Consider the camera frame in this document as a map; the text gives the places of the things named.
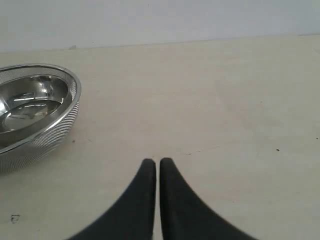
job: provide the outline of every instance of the black plastic part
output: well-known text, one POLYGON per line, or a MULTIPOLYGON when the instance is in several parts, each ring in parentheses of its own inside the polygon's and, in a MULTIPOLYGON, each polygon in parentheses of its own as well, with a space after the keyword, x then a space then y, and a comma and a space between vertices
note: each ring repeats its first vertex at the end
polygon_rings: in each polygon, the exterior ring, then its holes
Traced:
POLYGON ((160 213, 164 240, 254 240, 213 212, 171 158, 160 162, 160 213))
POLYGON ((156 165, 145 159, 114 205, 69 240, 151 240, 154 228, 156 165))

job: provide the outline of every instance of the stainless steel colander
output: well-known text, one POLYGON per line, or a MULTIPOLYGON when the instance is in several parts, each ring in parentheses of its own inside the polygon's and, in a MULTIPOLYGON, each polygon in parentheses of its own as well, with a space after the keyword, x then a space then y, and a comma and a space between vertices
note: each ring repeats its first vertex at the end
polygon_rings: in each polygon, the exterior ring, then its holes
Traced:
POLYGON ((80 94, 79 79, 64 67, 0 68, 0 174, 51 153, 77 118, 80 94))

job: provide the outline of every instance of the metal mesh strainer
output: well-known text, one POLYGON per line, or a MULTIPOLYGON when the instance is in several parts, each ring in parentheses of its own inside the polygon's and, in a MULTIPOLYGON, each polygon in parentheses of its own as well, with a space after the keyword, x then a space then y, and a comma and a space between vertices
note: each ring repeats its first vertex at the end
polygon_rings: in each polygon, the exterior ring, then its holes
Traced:
POLYGON ((0 69, 0 88, 3 84, 25 76, 58 77, 66 84, 72 101, 66 110, 46 127, 13 144, 0 147, 0 174, 23 168, 51 153, 64 140, 78 115, 81 84, 74 73, 49 64, 9 66, 0 69))

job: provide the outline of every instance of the beige countertop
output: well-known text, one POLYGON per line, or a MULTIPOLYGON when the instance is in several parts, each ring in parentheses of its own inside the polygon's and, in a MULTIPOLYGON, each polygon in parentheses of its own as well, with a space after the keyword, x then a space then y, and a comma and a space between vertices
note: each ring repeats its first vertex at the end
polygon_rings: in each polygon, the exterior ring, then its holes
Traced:
POLYGON ((80 112, 53 154, 0 176, 2 240, 73 235, 116 201, 142 159, 162 157, 248 234, 319 238, 320 36, 0 54, 0 67, 23 63, 77 74, 80 112))

